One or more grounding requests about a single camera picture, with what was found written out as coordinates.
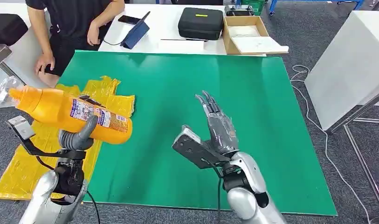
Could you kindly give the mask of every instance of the floor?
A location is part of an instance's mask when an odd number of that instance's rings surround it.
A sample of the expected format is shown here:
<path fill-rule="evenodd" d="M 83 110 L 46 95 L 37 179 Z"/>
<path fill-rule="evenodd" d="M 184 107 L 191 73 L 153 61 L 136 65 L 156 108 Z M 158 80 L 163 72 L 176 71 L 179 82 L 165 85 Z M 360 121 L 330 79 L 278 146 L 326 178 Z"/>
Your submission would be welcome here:
<path fill-rule="evenodd" d="M 134 0 L 135 3 L 152 3 L 152 0 Z M 363 10 L 370 10 L 370 2 L 364 3 Z M 288 45 L 290 52 L 282 55 L 291 77 L 291 67 L 295 64 L 312 68 L 334 35 L 340 29 L 354 3 L 326 2 L 278 2 L 276 14 L 269 17 L 268 8 L 264 8 L 262 19 L 269 34 L 281 45 Z M 295 84 L 308 98 L 303 84 Z M 306 104 L 296 92 L 300 107 L 305 113 Z M 312 106 L 310 117 L 317 120 Z M 0 176 L 9 163 L 18 142 L 11 136 L 4 121 L 22 114 L 16 109 L 0 109 Z M 364 117 L 379 118 L 379 107 L 372 108 Z M 366 215 L 349 188 L 342 182 L 334 167 L 325 157 L 325 136 L 312 123 L 306 120 L 315 151 L 322 166 L 332 198 L 338 211 L 338 217 L 315 217 L 286 215 L 291 224 L 363 224 Z M 369 168 L 379 184 L 379 125 L 353 123 L 351 131 L 368 162 Z M 372 217 L 379 216 L 379 206 L 365 174 L 359 167 L 354 151 L 340 130 L 328 140 L 328 155 L 335 162 L 344 178 L 352 185 Z M 27 202 L 1 201 L 0 224 L 18 223 Z M 205 210 L 165 209 L 119 204 L 99 204 L 98 209 L 103 224 L 217 224 L 217 212 Z M 96 213 L 92 204 L 80 206 L 73 223 L 96 223 Z M 222 212 L 221 223 L 240 223 L 232 212 Z"/>

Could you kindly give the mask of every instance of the human hand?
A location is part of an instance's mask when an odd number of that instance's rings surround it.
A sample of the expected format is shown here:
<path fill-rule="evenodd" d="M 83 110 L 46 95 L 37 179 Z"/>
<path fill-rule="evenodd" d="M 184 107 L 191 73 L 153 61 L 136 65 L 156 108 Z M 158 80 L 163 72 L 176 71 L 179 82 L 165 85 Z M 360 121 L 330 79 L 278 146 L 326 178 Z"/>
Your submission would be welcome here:
<path fill-rule="evenodd" d="M 224 114 L 215 99 L 203 91 L 206 100 L 200 95 L 195 97 L 200 101 L 207 117 L 208 129 L 211 135 L 211 144 L 220 154 L 227 154 L 239 150 L 236 131 L 230 118 Z"/>
<path fill-rule="evenodd" d="M 55 58 L 53 57 L 53 54 L 52 53 L 46 53 L 46 54 L 44 53 L 44 54 L 40 55 L 40 57 L 37 60 L 37 63 L 35 64 L 35 67 L 34 67 L 35 74 L 37 75 L 38 72 L 40 71 L 40 69 L 41 69 L 41 73 L 44 74 L 45 73 L 45 67 L 49 64 L 51 65 L 51 70 L 53 70 L 55 67 Z"/>
<path fill-rule="evenodd" d="M 88 30 L 88 44 L 94 46 L 100 44 L 99 40 L 99 26 L 92 22 Z"/>

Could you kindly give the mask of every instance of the green board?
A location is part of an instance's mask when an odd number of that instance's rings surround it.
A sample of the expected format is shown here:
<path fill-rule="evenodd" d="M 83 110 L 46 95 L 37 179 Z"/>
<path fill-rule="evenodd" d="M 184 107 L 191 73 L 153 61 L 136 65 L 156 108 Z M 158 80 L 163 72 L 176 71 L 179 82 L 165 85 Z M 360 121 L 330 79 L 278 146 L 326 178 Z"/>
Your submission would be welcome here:
<path fill-rule="evenodd" d="M 232 118 L 240 150 L 258 163 L 281 212 L 337 214 L 281 58 L 78 51 L 59 83 L 83 89 L 104 75 L 136 103 L 131 138 L 102 144 L 89 187 L 97 202 L 217 207 L 214 171 L 172 149 L 182 124 L 209 138 L 194 97 L 206 90 Z M 221 208 L 229 209 L 223 190 Z"/>

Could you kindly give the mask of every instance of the silver robotic arm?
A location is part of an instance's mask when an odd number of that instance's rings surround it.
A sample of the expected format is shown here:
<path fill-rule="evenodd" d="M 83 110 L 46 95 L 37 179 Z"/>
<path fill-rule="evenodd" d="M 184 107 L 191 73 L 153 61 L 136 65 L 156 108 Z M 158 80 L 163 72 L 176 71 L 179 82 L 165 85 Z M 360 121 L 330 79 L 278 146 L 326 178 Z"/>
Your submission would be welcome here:
<path fill-rule="evenodd" d="M 90 117 L 78 133 L 61 130 L 58 141 L 62 149 L 56 153 L 45 153 L 33 145 L 30 138 L 35 133 L 22 116 L 7 122 L 27 152 L 35 155 L 43 166 L 51 169 L 38 180 L 19 224 L 67 224 L 73 220 L 88 189 L 82 165 L 85 150 L 93 145 L 93 139 L 89 136 L 95 129 L 97 120 L 95 115 Z M 58 157 L 56 167 L 52 168 L 43 163 L 39 156 Z M 60 193 L 64 197 L 52 199 L 52 193 Z"/>
<path fill-rule="evenodd" d="M 200 169 L 214 168 L 223 178 L 223 188 L 232 210 L 244 224 L 286 224 L 266 190 L 255 160 L 239 151 L 233 124 L 215 99 L 203 91 L 195 95 L 206 113 L 211 139 L 202 141 L 188 126 L 173 143 L 173 149 Z"/>

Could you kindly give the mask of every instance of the cardboard box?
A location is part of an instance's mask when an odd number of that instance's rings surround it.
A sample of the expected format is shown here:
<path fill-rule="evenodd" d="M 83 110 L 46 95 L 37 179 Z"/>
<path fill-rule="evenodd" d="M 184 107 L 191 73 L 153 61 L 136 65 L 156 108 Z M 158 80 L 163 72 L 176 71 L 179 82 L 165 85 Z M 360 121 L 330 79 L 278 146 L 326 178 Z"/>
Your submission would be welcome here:
<path fill-rule="evenodd" d="M 265 28 L 265 25 L 262 22 L 260 16 L 227 16 L 224 18 L 224 29 L 222 31 L 222 39 L 225 45 L 225 51 L 228 55 L 258 55 L 258 54 L 278 54 L 278 53 L 287 53 L 286 51 L 267 51 L 267 52 L 246 52 L 241 53 L 235 43 L 232 40 L 232 37 L 229 33 L 228 27 L 235 26 L 256 26 L 259 36 L 269 37 L 268 31 Z"/>

